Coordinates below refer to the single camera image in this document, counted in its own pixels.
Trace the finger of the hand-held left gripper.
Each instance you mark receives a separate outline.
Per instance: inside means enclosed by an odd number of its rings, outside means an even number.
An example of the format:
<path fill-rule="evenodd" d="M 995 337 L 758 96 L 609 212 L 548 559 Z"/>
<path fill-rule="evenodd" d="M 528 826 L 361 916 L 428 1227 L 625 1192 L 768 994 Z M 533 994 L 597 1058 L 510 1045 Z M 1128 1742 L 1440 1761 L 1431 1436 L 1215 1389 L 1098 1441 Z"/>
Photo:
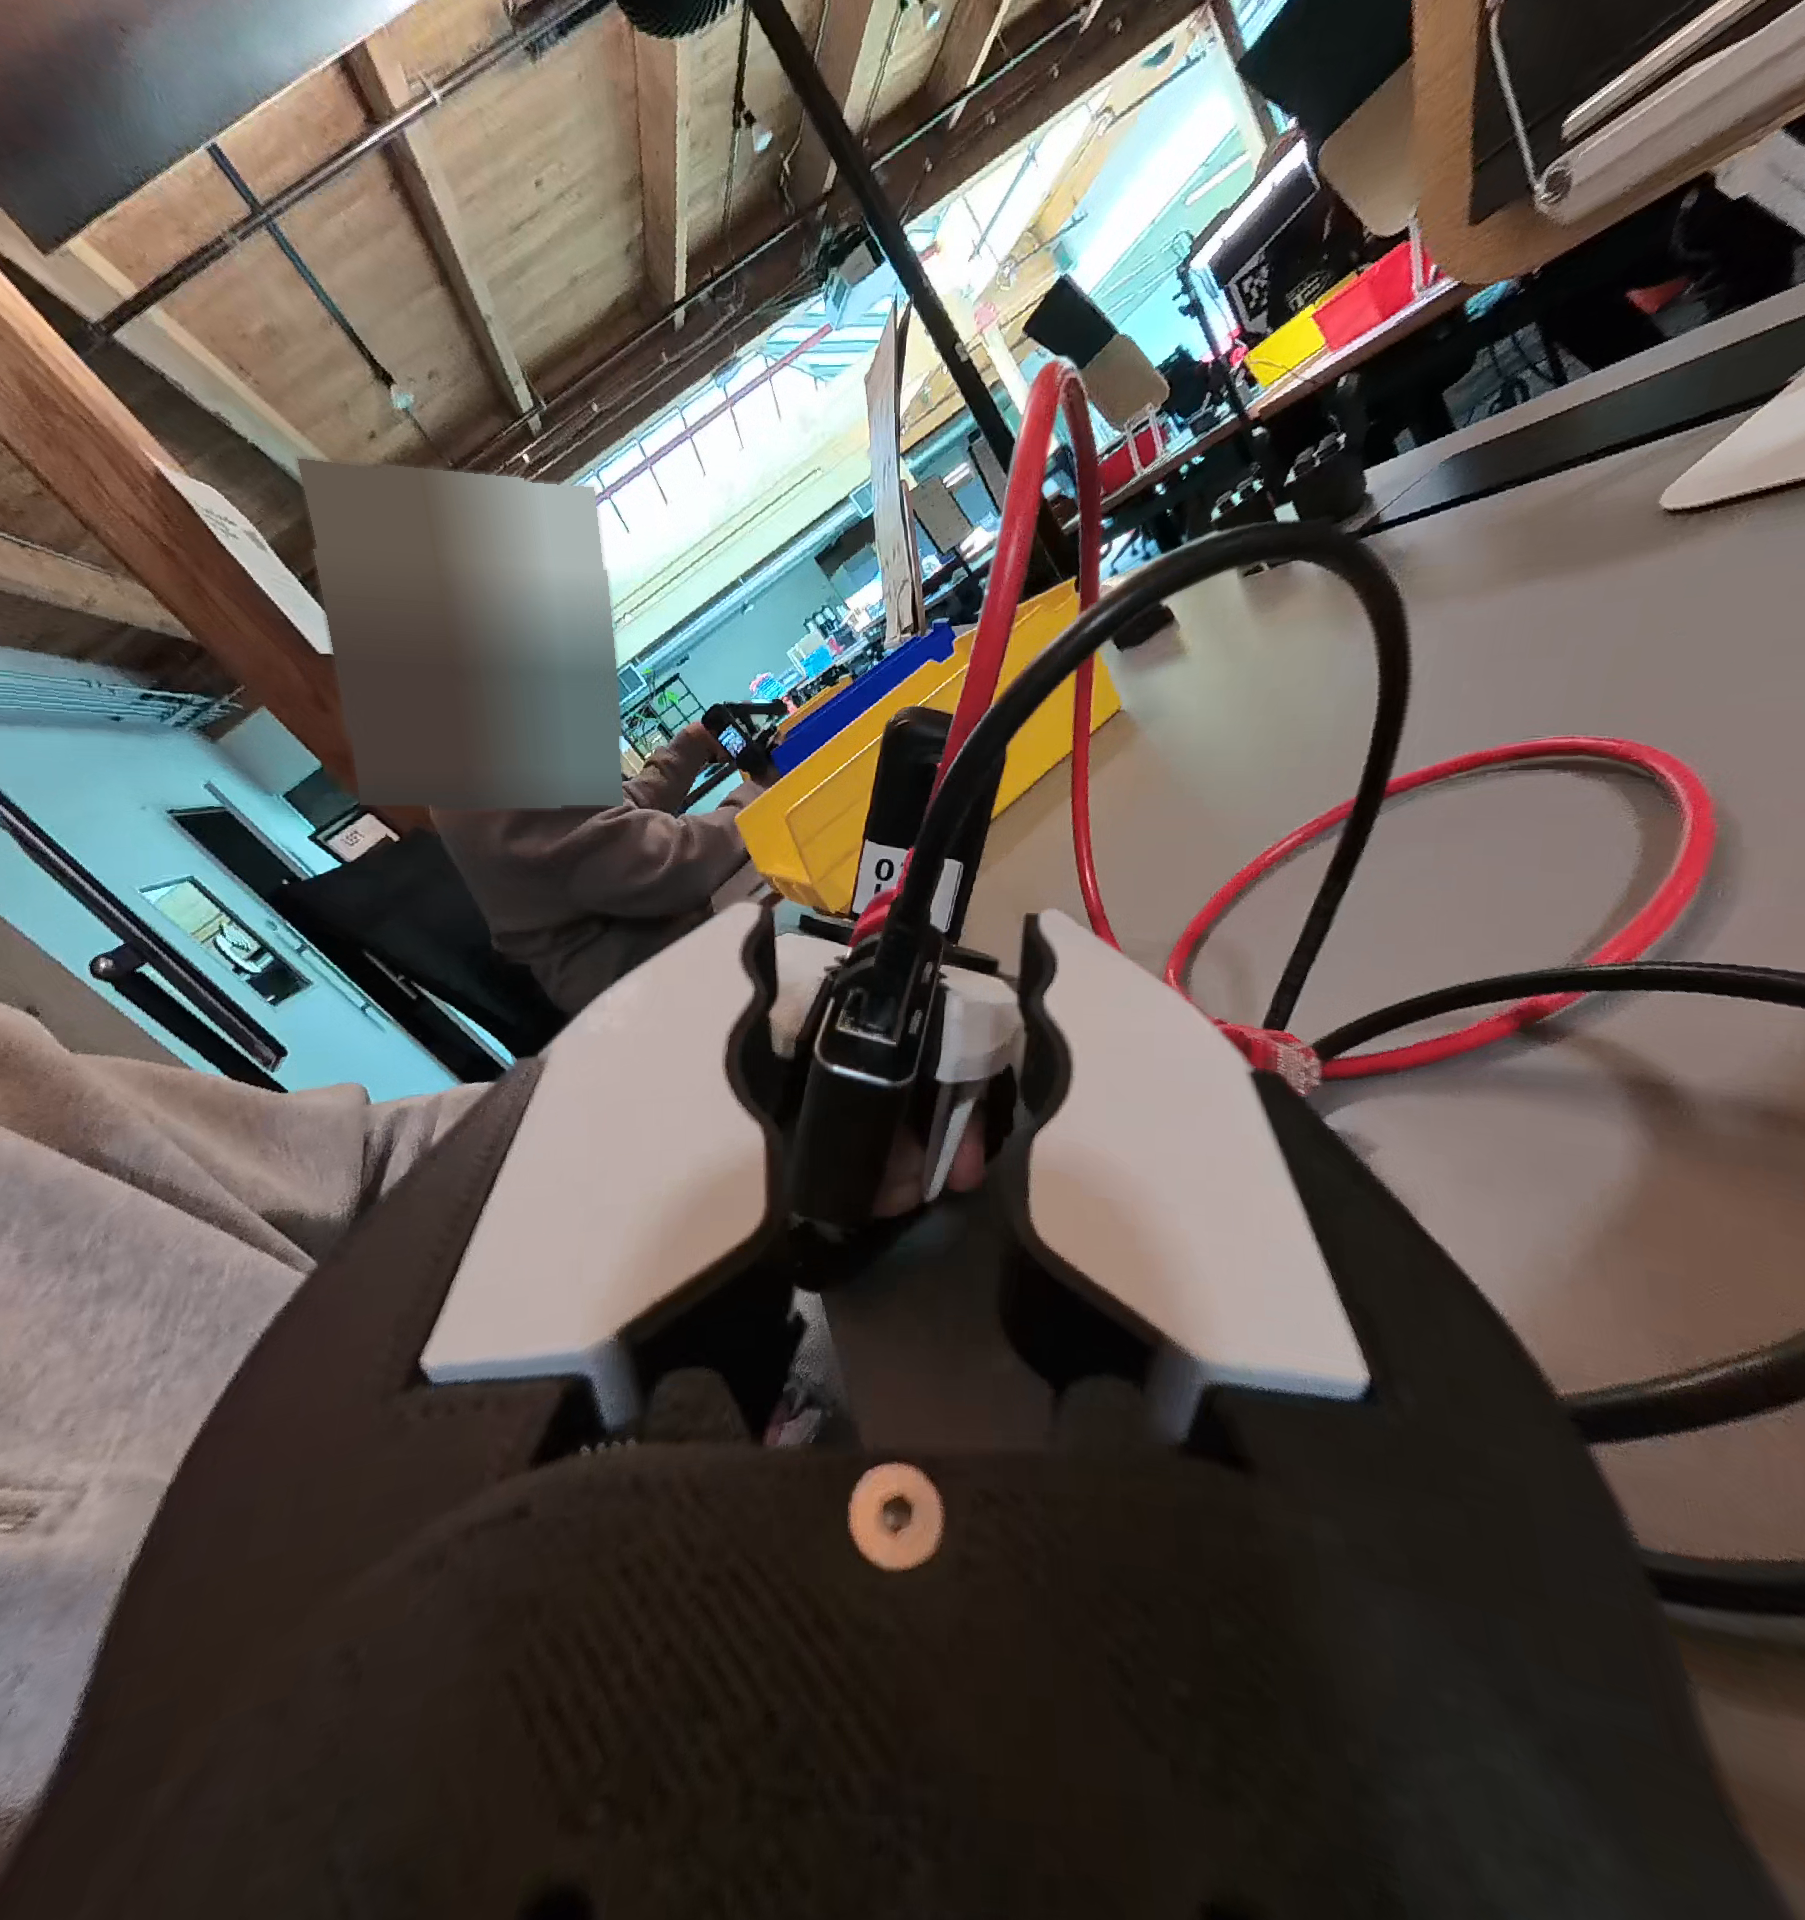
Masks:
<path fill-rule="evenodd" d="M 795 1052 L 798 1048 L 819 994 L 849 957 L 849 946 L 816 932 L 779 932 L 774 936 L 772 1052 Z"/>
<path fill-rule="evenodd" d="M 939 1036 L 932 1042 L 932 1116 L 955 1123 L 1005 1071 L 1021 1067 L 1024 1025 L 1017 988 L 984 972 L 943 972 Z"/>

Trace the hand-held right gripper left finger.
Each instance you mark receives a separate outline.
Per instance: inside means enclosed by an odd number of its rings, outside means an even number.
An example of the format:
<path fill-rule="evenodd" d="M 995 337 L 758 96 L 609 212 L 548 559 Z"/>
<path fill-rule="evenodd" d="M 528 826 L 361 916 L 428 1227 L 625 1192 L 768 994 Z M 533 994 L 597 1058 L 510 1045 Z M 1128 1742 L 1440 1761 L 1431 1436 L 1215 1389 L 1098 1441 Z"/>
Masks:
<path fill-rule="evenodd" d="M 640 1346 L 772 1244 L 776 1145 L 745 1067 L 774 946 L 766 908 L 719 910 L 549 1045 L 418 1355 L 430 1387 L 635 1387 Z"/>

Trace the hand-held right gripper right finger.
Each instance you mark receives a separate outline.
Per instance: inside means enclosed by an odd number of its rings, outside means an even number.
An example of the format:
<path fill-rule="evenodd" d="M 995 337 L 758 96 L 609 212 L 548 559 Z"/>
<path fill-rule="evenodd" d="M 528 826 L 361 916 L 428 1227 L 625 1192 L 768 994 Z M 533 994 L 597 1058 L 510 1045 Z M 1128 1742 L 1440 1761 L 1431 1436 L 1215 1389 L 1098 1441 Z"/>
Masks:
<path fill-rule="evenodd" d="M 1356 1402 L 1370 1362 L 1244 1052 L 1062 910 L 1027 925 L 1037 1249 L 1171 1349 L 1171 1402 L 1222 1382 Z"/>

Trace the black network adapter box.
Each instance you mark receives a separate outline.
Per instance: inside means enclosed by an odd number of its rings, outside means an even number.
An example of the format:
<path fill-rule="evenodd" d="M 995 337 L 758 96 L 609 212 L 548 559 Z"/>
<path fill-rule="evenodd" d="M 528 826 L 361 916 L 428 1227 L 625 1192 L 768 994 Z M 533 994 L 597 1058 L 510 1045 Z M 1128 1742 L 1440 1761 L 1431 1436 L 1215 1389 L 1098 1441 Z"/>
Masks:
<path fill-rule="evenodd" d="M 816 1000 L 793 1123 L 793 1215 L 844 1236 L 874 1221 L 890 1150 L 928 1063 L 943 939 L 882 932 Z"/>

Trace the person's left forearm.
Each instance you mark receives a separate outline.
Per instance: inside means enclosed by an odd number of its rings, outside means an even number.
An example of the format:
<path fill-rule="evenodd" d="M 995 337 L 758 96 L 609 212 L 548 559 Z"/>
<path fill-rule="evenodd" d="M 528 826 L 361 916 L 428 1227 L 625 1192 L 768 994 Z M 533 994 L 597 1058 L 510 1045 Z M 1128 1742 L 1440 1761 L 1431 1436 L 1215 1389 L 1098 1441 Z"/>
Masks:
<path fill-rule="evenodd" d="M 56 1271 L 130 1244 L 302 1276 L 484 1095 L 250 1088 L 78 1052 L 0 1003 L 0 1239 Z"/>

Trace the grey desk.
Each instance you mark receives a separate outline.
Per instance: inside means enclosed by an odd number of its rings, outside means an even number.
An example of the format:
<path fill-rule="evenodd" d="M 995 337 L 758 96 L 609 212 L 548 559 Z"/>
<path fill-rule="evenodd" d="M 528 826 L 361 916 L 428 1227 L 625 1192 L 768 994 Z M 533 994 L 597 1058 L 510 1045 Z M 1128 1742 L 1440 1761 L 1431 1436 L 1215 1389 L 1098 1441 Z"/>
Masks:
<path fill-rule="evenodd" d="M 1681 757 L 1722 839 L 1678 957 L 1805 972 L 1805 487 L 1701 515 L 1664 492 L 1732 418 L 1376 536 L 1411 611 L 1403 763 L 1544 733 Z M 1114 657 L 1093 805 L 1108 916 L 1158 969 L 1254 853 L 1343 802 L 1370 639 L 1312 571 L 1226 577 Z M 1299 1006 L 1307 1039 L 1590 950 L 1673 823 L 1645 781 L 1519 767 L 1395 804 Z M 1805 1013 L 1588 1001 L 1533 1039 L 1324 1092 L 1324 1108 L 1586 1389 L 1805 1328 Z"/>

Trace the yellow plastic bin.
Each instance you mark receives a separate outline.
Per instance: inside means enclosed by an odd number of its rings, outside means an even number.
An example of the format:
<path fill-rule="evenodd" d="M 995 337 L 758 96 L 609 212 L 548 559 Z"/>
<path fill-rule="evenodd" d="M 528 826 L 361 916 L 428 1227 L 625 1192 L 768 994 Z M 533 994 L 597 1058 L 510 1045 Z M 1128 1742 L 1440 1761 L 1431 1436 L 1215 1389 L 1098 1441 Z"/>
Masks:
<path fill-rule="evenodd" d="M 1059 584 L 1023 600 L 1012 628 L 1002 685 L 1031 664 L 1077 618 L 1077 590 Z M 851 900 L 858 884 L 858 865 L 866 825 L 868 796 L 877 781 L 879 743 L 890 718 L 904 709 L 939 709 L 953 713 L 975 632 L 957 633 L 955 660 L 932 664 L 887 698 L 861 713 L 852 724 L 807 757 L 793 773 L 779 776 L 766 794 L 739 815 L 745 849 L 762 879 L 804 908 L 832 916 L 852 916 Z M 1090 733 L 1122 710 L 1118 686 L 1104 660 L 1093 664 Z M 1058 769 L 1073 753 L 1077 697 L 1071 685 L 1054 691 L 1035 718 L 1016 733 L 993 815 L 1000 818 L 1027 789 Z"/>

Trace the blue plastic bin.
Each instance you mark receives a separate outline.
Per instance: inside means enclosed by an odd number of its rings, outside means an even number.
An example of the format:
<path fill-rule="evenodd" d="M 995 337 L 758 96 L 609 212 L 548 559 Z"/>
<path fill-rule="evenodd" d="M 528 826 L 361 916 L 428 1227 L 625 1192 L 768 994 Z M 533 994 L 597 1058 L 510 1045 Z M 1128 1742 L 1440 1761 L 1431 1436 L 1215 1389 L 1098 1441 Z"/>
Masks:
<path fill-rule="evenodd" d="M 772 767 L 779 776 L 793 773 L 807 757 L 816 755 L 830 738 L 852 724 L 861 713 L 879 705 L 915 670 L 955 660 L 955 625 L 935 619 L 921 636 L 911 636 L 887 650 L 881 661 L 861 670 L 852 682 L 832 690 L 819 700 L 795 714 L 772 748 Z"/>

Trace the black office chair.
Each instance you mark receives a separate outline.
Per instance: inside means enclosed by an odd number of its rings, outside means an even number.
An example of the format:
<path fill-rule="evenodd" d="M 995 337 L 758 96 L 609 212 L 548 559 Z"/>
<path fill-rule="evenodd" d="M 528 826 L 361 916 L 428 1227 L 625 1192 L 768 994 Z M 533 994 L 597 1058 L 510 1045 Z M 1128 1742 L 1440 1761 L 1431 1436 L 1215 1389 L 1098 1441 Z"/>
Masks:
<path fill-rule="evenodd" d="M 566 1022 L 532 972 L 493 947 L 430 829 L 285 880 L 266 904 L 462 1083 L 497 1080 Z"/>

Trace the black steel pole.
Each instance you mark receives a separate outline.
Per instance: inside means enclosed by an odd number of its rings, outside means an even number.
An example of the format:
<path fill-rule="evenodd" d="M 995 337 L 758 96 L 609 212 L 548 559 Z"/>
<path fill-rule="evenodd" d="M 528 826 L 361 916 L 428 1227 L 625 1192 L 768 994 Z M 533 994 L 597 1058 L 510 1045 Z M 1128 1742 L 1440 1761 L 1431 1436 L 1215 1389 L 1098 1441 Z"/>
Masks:
<path fill-rule="evenodd" d="M 825 156 L 836 162 L 836 174 L 860 208 L 864 226 L 877 240 L 879 252 L 894 269 L 902 291 L 911 301 L 913 319 L 928 331 L 932 345 L 936 347 L 941 366 L 953 376 L 955 390 L 973 418 L 975 430 L 984 436 L 986 446 L 995 453 L 1002 467 L 1012 467 L 1012 423 L 995 400 L 984 373 L 975 369 L 968 352 L 965 349 L 960 328 L 928 276 L 907 224 L 881 184 L 874 162 L 866 157 L 866 148 L 849 125 L 836 92 L 823 79 L 819 62 L 811 53 L 809 41 L 797 33 L 783 3 L 745 3 L 745 11 L 766 34 L 780 71 L 793 84 L 798 107 L 823 141 Z"/>

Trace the small yellow bin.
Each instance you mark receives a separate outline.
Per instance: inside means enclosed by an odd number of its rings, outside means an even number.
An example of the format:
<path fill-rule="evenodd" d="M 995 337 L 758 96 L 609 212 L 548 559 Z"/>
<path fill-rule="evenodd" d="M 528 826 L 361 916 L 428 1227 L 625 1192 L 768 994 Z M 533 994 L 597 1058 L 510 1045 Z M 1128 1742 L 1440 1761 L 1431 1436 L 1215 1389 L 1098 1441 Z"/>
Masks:
<path fill-rule="evenodd" d="M 1275 388 L 1328 352 L 1316 314 L 1318 304 L 1304 307 L 1246 349 L 1244 369 L 1261 388 Z"/>

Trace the small red bin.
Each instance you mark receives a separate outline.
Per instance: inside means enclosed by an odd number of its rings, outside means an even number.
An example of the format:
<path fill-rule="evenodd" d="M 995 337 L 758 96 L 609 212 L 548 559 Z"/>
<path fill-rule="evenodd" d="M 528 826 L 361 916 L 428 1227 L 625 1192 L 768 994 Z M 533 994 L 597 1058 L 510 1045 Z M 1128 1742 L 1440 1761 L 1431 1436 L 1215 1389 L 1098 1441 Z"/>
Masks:
<path fill-rule="evenodd" d="M 1403 237 L 1389 253 L 1350 275 L 1329 291 L 1313 312 L 1324 347 L 1342 352 L 1390 324 L 1424 293 L 1424 255 L 1419 243 Z"/>

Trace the white paper notice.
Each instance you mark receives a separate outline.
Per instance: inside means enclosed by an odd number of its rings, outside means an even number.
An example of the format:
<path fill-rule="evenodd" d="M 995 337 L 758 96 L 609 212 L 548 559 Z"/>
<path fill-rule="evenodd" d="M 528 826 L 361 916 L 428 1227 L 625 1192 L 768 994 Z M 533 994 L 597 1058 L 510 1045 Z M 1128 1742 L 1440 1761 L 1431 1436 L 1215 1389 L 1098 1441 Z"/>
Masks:
<path fill-rule="evenodd" d="M 171 488 L 191 505 L 200 524 L 243 566 L 267 600 L 290 618 L 298 636 L 322 657 L 334 657 L 334 633 L 314 591 L 266 540 L 264 530 L 217 487 L 173 466 L 159 467 Z"/>

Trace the wood-framed marker board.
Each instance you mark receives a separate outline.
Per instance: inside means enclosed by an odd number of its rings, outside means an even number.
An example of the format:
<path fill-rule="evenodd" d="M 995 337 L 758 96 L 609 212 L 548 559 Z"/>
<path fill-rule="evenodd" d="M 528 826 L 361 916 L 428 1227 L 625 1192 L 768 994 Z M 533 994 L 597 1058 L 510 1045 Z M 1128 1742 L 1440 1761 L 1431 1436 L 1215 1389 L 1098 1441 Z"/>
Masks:
<path fill-rule="evenodd" d="M 1419 216 L 1465 283 L 1697 180 L 1805 240 L 1805 3 L 1417 3 Z"/>

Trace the white monitor stand base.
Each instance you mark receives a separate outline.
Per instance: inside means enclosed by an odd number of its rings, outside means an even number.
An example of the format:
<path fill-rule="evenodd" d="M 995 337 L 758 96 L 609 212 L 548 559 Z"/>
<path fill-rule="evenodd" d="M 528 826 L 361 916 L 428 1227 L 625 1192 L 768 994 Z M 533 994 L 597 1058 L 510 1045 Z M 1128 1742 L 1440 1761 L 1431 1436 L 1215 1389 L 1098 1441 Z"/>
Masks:
<path fill-rule="evenodd" d="M 1660 493 L 1670 515 L 1723 507 L 1805 484 L 1805 369 Z"/>

